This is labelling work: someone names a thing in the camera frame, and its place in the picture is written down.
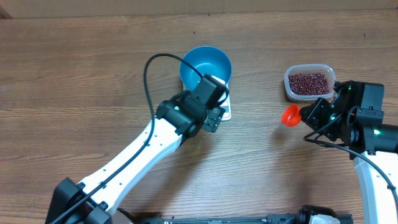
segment plastic container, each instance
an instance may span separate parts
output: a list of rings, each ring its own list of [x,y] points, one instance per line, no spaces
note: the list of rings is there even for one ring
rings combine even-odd
[[[289,76],[290,75],[295,75],[295,74],[309,74],[309,73],[321,73],[324,74],[326,79],[328,80],[328,85],[329,85],[329,93],[328,94],[322,94],[322,95],[297,95],[292,92],[290,89],[289,85]],[[292,101],[311,101],[311,100],[317,100],[319,97],[322,98],[331,98],[334,94],[333,90],[333,85],[335,84],[336,81],[336,75],[333,69],[329,67],[328,65],[324,64],[307,64],[307,65],[294,65],[290,67],[286,72],[285,72],[285,89],[286,89],[286,95],[287,98],[292,100]]]

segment beans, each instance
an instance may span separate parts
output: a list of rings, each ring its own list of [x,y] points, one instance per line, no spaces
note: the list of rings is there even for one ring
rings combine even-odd
[[[289,76],[289,85],[297,95],[322,95],[329,93],[326,76],[321,73],[295,74]]]

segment wooden table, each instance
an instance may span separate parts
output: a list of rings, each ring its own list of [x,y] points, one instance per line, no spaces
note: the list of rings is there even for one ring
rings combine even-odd
[[[292,65],[325,63],[341,81],[383,83],[384,122],[398,124],[396,10],[0,20],[0,223],[43,223],[61,180],[96,171],[148,123],[146,60],[201,45],[233,63],[232,120],[162,160],[122,208],[252,217],[314,204],[363,223],[348,154],[281,125],[282,80]],[[178,67],[150,65],[155,104],[182,90]]]

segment red cap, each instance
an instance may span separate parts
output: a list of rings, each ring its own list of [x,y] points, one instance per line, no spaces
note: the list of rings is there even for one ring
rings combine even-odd
[[[288,127],[294,127],[301,121],[300,107],[292,105],[282,114],[281,122]]]

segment blue bowl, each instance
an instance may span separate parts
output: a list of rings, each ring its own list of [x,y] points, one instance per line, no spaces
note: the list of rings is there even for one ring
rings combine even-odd
[[[225,85],[232,76],[232,64],[228,56],[220,49],[210,46],[197,47],[189,51],[183,58],[194,66],[202,75],[209,73],[225,81]],[[180,64],[182,83],[194,90],[200,82],[200,77],[184,63]]]

